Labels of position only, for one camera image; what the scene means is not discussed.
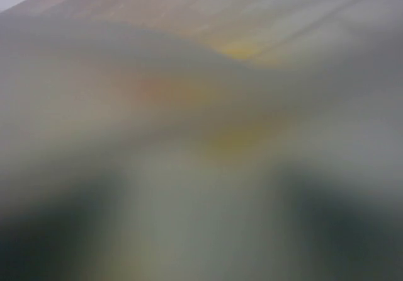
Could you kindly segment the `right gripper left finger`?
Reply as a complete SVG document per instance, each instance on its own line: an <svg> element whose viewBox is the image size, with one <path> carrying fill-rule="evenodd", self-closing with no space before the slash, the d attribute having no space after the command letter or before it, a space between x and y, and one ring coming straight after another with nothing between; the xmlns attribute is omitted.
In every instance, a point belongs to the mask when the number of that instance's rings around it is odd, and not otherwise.
<svg viewBox="0 0 403 281"><path fill-rule="evenodd" d="M127 181L107 171L49 206L1 222L1 280L89 280L118 225Z"/></svg>

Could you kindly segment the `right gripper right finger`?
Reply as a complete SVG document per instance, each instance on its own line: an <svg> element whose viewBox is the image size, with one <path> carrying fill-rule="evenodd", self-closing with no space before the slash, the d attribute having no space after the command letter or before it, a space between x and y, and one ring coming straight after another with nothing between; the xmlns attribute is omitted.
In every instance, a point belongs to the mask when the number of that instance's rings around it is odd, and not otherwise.
<svg viewBox="0 0 403 281"><path fill-rule="evenodd" d="M327 175L291 164L276 172L296 228L326 280L402 280L402 211L325 186Z"/></svg>

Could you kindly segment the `clear printed plastic bag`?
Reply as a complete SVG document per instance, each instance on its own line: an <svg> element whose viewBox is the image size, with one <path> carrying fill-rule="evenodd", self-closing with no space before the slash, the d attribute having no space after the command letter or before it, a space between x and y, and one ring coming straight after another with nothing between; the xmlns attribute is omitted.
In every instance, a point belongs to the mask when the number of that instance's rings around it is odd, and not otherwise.
<svg viewBox="0 0 403 281"><path fill-rule="evenodd" d="M401 280L402 0L1 13L2 280Z"/></svg>

